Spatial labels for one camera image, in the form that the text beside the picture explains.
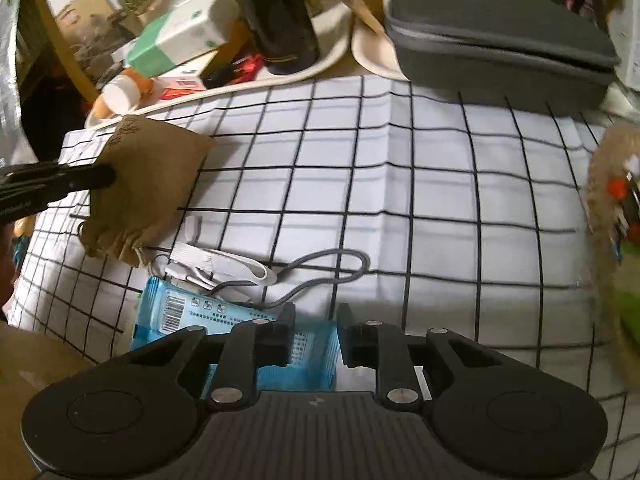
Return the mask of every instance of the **white tray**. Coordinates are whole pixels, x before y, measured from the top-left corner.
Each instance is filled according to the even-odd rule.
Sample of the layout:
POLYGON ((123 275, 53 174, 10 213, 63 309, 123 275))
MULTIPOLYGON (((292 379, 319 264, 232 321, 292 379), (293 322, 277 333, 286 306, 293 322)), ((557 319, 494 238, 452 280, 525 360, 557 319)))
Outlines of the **white tray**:
MULTIPOLYGON (((133 111, 132 114, 146 114, 156 110, 169 108, 177 104, 196 101, 216 95, 229 94, 231 92, 296 83, 324 72, 324 70, 327 70, 329 67, 340 61, 349 48, 349 39, 351 35, 351 10, 340 0, 323 0, 322 3, 325 6, 325 10, 321 14, 312 18, 312 23, 316 35, 318 36, 318 43, 320 46, 320 59, 306 70, 290 75, 273 75, 266 68, 263 68, 258 72, 258 75, 253 81, 213 88, 203 92, 195 92, 184 97, 171 99, 170 101, 160 101, 153 105, 138 108, 133 111)), ((89 114, 84 123, 84 127, 87 129, 102 128, 104 126, 109 126, 110 124, 115 124, 119 122, 120 119, 121 116, 115 116, 98 122, 98 119, 93 114, 89 114)))
MULTIPOLYGON (((390 0, 383 1, 386 10, 390 0)), ((351 53, 353 59, 374 74, 396 81, 409 81, 400 70, 391 40, 376 34, 361 20, 356 20, 353 27, 351 53)))

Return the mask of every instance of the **brown drawstring pouch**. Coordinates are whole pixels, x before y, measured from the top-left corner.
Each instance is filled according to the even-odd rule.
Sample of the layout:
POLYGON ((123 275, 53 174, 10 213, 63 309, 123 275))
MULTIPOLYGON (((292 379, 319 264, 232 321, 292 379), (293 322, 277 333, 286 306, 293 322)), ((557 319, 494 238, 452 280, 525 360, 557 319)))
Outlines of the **brown drawstring pouch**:
POLYGON ((90 191, 90 215, 79 227, 86 254, 137 267, 139 250, 164 234, 185 205, 213 145, 210 137, 174 124, 124 116, 96 161, 109 164, 116 181, 90 191))
POLYGON ((614 300, 613 278, 617 263, 611 248, 611 233, 616 221, 616 202, 607 192, 609 180, 625 176, 625 162, 632 155, 640 156, 640 129, 617 124, 607 130, 591 156, 586 198, 594 276, 606 328, 621 375, 631 387, 640 388, 640 351, 625 334, 614 300))

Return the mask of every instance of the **white bottle cap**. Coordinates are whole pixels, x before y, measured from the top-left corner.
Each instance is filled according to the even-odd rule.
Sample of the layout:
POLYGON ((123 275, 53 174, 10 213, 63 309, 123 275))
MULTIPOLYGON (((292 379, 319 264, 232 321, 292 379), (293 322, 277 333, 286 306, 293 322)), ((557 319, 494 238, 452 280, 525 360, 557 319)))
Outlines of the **white bottle cap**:
POLYGON ((140 104, 140 89, 132 78, 117 75, 102 89, 106 105, 118 115, 132 111, 140 104))

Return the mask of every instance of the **white strap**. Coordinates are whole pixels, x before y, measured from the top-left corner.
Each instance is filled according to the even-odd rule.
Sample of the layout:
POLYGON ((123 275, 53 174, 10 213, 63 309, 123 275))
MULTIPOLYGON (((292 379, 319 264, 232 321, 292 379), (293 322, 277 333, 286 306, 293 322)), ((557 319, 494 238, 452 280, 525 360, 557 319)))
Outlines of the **white strap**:
POLYGON ((228 274, 256 285, 273 285, 277 280, 275 272, 255 260, 214 249, 201 249, 184 242, 176 242, 169 258, 188 267, 228 274))

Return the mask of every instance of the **fuzzy brown basket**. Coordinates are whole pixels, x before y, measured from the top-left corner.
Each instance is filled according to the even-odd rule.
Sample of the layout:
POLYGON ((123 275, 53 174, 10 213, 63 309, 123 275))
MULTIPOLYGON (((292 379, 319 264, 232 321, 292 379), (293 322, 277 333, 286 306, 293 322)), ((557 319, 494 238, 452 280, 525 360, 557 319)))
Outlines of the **fuzzy brown basket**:
POLYGON ((640 389, 640 353, 625 335, 620 313, 614 302, 613 275, 617 263, 611 248, 610 234, 616 219, 616 202, 606 189, 609 180, 625 175, 625 161, 632 155, 640 157, 640 129, 617 124, 606 131, 600 146, 591 157, 587 205, 592 233, 594 277, 608 335, 616 353, 620 374, 629 386, 640 389))

